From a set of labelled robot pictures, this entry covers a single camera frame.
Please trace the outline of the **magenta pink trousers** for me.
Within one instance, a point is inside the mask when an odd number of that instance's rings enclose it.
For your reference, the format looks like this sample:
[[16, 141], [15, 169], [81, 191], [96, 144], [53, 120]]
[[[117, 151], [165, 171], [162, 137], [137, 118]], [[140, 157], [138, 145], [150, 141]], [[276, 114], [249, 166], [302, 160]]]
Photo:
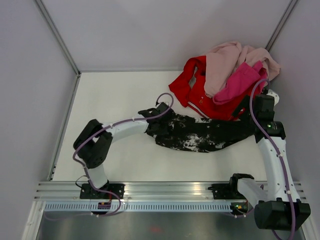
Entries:
[[225, 87], [213, 96], [212, 101], [216, 105], [229, 103], [265, 76], [266, 69], [260, 60], [253, 66], [244, 62], [227, 79]]

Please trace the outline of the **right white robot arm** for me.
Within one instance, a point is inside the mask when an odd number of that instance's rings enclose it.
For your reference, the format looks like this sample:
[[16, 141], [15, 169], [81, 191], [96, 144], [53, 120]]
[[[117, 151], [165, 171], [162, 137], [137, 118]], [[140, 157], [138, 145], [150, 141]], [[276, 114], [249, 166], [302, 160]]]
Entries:
[[255, 142], [262, 154], [267, 179], [263, 190], [249, 175], [242, 174], [228, 185], [233, 198], [242, 195], [253, 208], [259, 229], [297, 231], [311, 214], [303, 203], [291, 176], [283, 124], [274, 120], [275, 98], [259, 94], [250, 101], [250, 117], [255, 127]]

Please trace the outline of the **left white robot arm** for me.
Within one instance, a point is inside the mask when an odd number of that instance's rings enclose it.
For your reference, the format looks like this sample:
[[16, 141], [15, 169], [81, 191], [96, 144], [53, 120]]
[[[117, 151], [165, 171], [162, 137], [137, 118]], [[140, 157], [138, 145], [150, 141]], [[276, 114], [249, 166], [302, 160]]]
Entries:
[[164, 123], [173, 113], [171, 107], [162, 102], [155, 108], [141, 110], [132, 118], [114, 123], [102, 124], [97, 119], [90, 120], [73, 143], [73, 159], [83, 166], [91, 193], [99, 199], [109, 193], [109, 180], [103, 162], [112, 143], [136, 134], [165, 134], [167, 128]]

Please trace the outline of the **red trousers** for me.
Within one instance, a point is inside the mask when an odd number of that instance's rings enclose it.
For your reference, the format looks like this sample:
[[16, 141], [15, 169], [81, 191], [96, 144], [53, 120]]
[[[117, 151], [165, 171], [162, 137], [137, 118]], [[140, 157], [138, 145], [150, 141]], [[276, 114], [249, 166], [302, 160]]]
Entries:
[[251, 94], [252, 87], [230, 102], [217, 105], [205, 94], [205, 80], [206, 56], [197, 56], [186, 62], [183, 72], [169, 85], [169, 89], [183, 107], [189, 107], [205, 118], [224, 121], [237, 119], [241, 114], [232, 114], [243, 98]]

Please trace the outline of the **light pink trousers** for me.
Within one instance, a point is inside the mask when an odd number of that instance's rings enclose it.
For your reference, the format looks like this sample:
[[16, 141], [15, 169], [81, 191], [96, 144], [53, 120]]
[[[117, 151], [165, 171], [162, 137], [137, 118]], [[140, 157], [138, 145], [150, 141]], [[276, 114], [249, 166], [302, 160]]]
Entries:
[[266, 70], [269, 80], [273, 80], [280, 74], [281, 66], [262, 48], [254, 48], [250, 45], [242, 46], [239, 41], [229, 41], [213, 47], [206, 56], [205, 70], [205, 94], [212, 98], [227, 83], [227, 79], [236, 69], [246, 63], [253, 67], [260, 61]]

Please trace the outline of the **black white-splattered trousers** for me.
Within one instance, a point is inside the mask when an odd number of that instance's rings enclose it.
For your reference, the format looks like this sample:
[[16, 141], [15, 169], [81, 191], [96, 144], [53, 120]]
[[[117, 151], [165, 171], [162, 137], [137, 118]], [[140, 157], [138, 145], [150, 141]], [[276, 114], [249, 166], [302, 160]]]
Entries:
[[194, 118], [175, 112], [167, 113], [146, 130], [161, 147], [197, 153], [222, 150], [254, 133], [255, 127], [245, 121]]

